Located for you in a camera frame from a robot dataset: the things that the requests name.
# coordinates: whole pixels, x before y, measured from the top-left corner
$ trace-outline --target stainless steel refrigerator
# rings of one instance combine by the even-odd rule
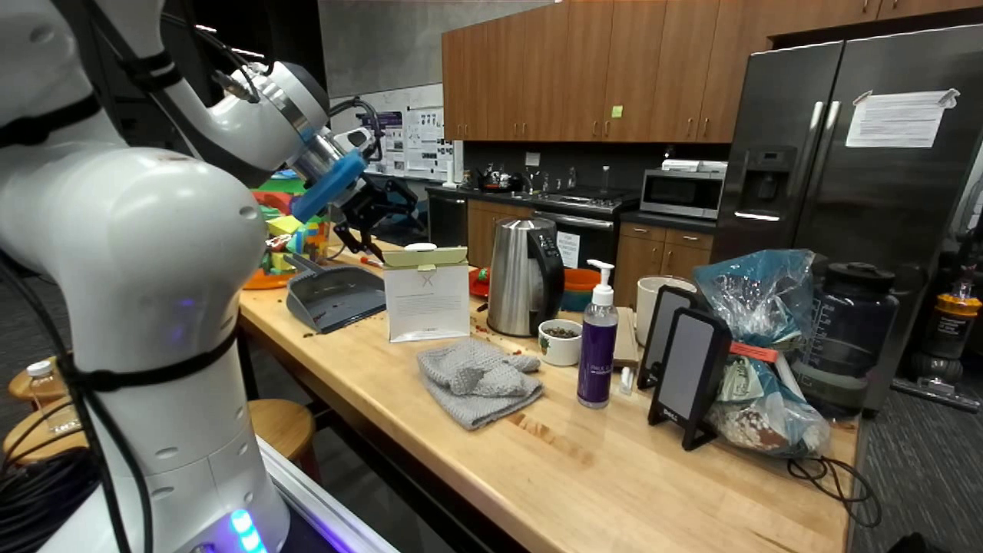
[[[983,24],[747,61],[713,262],[800,247],[893,271],[901,308],[865,411],[891,390],[945,238],[972,211],[978,135]]]

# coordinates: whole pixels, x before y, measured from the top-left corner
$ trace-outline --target electric kettle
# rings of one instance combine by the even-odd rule
[[[494,229],[488,325],[500,334],[533,334],[562,297],[557,222],[518,220]]]

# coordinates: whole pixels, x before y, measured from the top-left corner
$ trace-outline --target cup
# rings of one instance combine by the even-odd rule
[[[581,359],[581,324],[573,320],[542,320],[541,328],[541,352],[548,366],[577,366]]]
[[[675,289],[688,289],[697,293],[697,287],[686,283],[686,280],[671,280],[671,276],[641,276],[634,283],[634,340],[645,348],[649,340],[649,325],[652,325],[652,315],[654,315],[654,302],[657,302],[657,289],[663,287],[675,287]]]

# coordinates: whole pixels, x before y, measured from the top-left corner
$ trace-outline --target gray cloth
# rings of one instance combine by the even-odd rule
[[[484,340],[457,340],[416,357],[429,398],[463,426],[479,431],[542,398],[533,357],[508,357]]]

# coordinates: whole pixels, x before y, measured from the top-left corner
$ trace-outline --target soap dispenser bottle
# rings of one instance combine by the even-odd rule
[[[587,264],[602,271],[602,280],[591,287],[590,308],[584,311],[584,339],[581,339],[581,370],[577,370],[577,399],[584,405],[602,410],[610,394],[614,371],[614,334],[616,311],[610,271],[614,264],[590,260]]]

